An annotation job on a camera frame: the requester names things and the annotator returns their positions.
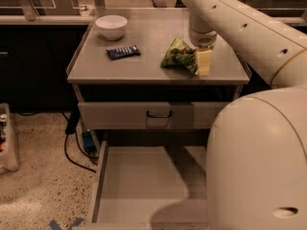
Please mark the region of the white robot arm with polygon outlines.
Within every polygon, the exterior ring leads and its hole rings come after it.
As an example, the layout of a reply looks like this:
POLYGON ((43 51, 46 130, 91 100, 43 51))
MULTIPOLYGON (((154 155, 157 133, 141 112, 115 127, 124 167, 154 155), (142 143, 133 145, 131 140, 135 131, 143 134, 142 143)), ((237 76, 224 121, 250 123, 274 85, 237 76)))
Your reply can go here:
POLYGON ((307 230, 307 39, 238 0, 182 0, 270 85, 228 104, 207 143, 210 230, 307 230))

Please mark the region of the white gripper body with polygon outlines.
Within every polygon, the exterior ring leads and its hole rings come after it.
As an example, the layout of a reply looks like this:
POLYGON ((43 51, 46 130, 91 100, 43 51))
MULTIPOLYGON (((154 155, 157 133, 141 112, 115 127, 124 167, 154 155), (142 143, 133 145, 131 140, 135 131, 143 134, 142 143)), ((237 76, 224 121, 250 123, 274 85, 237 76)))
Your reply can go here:
POLYGON ((196 47, 211 47, 214 45, 217 33, 199 16, 189 13, 189 37, 196 47))

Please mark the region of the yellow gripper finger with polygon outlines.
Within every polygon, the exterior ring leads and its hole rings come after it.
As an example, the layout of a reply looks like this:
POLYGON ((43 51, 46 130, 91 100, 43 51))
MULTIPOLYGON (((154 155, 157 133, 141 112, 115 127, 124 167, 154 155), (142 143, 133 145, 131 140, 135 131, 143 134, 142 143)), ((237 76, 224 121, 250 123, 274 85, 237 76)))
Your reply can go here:
POLYGON ((196 52, 196 62, 198 65, 198 74, 201 77, 209 75, 212 59, 212 51, 210 49, 198 49, 196 52))

